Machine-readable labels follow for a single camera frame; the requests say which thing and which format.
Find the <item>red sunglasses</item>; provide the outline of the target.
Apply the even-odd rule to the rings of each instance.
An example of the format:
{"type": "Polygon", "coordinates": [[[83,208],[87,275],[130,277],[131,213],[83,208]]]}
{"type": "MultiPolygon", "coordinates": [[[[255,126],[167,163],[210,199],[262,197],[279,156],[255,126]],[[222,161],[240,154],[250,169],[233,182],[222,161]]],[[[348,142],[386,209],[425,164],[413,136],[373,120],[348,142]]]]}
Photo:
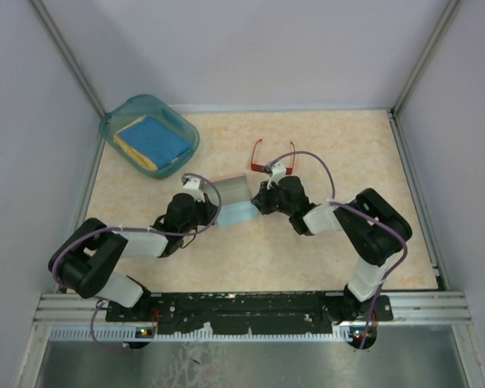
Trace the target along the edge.
{"type": "MultiPolygon", "coordinates": [[[[251,171],[257,173],[266,173],[266,163],[261,161],[261,150],[263,149],[263,138],[259,138],[253,145],[250,157],[251,171]]],[[[293,154],[289,157],[289,165],[286,167],[286,175],[291,175],[294,171],[296,162],[296,155],[293,154]]]]}

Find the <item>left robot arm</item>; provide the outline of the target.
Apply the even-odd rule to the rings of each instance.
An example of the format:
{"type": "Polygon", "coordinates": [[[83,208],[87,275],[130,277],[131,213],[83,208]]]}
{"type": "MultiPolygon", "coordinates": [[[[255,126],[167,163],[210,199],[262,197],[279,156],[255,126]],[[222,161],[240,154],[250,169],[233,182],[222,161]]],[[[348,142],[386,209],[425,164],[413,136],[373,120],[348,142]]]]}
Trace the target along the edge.
{"type": "Polygon", "coordinates": [[[197,200],[186,193],[173,196],[167,212],[149,228],[107,226],[97,218],[85,220],[48,262],[53,279],[80,297],[97,297],[123,307],[141,321],[152,310],[149,291],[115,272],[122,258],[166,258],[215,224],[220,208],[207,196],[197,200]]]}

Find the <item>pink glasses case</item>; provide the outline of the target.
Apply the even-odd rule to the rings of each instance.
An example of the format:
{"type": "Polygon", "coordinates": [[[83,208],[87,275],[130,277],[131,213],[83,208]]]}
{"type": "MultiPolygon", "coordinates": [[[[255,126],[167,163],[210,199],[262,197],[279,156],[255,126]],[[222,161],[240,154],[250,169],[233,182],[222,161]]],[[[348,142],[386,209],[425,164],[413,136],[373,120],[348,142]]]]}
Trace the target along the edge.
{"type": "Polygon", "coordinates": [[[219,191],[221,199],[209,185],[204,185],[204,193],[214,205],[235,205],[251,200],[251,190],[247,182],[247,174],[243,172],[224,175],[209,180],[219,191]]]}

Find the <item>light blue cleaning cloth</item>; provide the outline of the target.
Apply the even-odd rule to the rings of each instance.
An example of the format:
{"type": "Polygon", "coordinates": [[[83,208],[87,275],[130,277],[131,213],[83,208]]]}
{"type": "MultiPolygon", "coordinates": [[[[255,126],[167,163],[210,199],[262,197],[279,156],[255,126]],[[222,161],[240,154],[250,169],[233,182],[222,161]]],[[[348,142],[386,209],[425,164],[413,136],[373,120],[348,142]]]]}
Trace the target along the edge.
{"type": "Polygon", "coordinates": [[[219,227],[237,225],[252,221],[259,216],[259,210],[250,202],[243,201],[232,205],[223,205],[217,218],[219,227]]]}

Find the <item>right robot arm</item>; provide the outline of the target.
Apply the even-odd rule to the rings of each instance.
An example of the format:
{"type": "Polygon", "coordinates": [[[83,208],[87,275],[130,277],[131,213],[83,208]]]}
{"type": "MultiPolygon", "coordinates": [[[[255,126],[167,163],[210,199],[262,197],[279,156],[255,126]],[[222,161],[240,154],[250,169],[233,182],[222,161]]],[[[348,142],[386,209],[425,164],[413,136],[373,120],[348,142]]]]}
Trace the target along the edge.
{"type": "Polygon", "coordinates": [[[287,175],[263,181],[251,203],[263,215],[282,213],[299,235],[343,231],[358,255],[343,296],[328,308],[330,320],[361,320],[373,311],[373,301],[393,267],[392,256],[412,237],[409,223],[374,189],[366,188],[348,203],[317,205],[301,180],[287,175]]]}

